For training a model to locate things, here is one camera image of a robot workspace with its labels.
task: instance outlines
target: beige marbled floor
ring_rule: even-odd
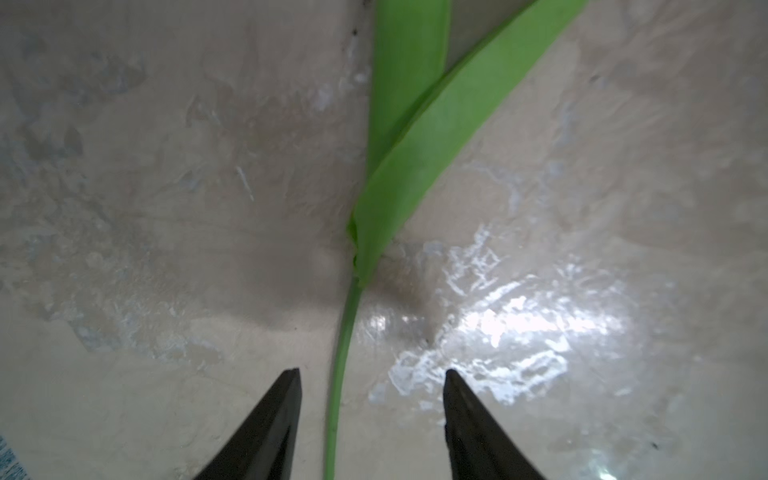
[[[459,2],[451,59],[512,7]],[[293,366],[319,478],[372,10],[0,6],[0,435],[32,478],[191,478]],[[553,480],[765,478],[766,24],[590,3],[380,263],[339,479],[448,478],[448,367]]]

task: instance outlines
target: stem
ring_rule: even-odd
[[[362,288],[357,279],[352,277],[349,292],[346,294],[344,313],[341,316],[339,342],[336,344],[336,359],[333,362],[331,377],[331,392],[328,400],[328,416],[326,424],[326,471],[323,478],[333,480],[336,471],[336,434],[339,431],[339,407],[341,406],[341,387],[344,383],[344,368],[349,354],[349,343],[352,340],[352,330],[355,325],[357,306],[360,303]]]

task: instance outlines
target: black pointed object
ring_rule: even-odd
[[[454,369],[442,402],[453,480],[545,480]]]
[[[288,480],[300,409],[299,369],[284,370],[195,480]]]

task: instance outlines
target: marble surface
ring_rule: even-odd
[[[451,62],[519,3],[456,2]],[[192,478],[301,368],[320,478],[371,0],[0,5],[0,434]],[[597,0],[362,299],[337,478],[448,478],[456,368],[551,479],[764,478],[768,4]]]

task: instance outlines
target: blue textured object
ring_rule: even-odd
[[[11,447],[0,436],[0,480],[30,480]]]

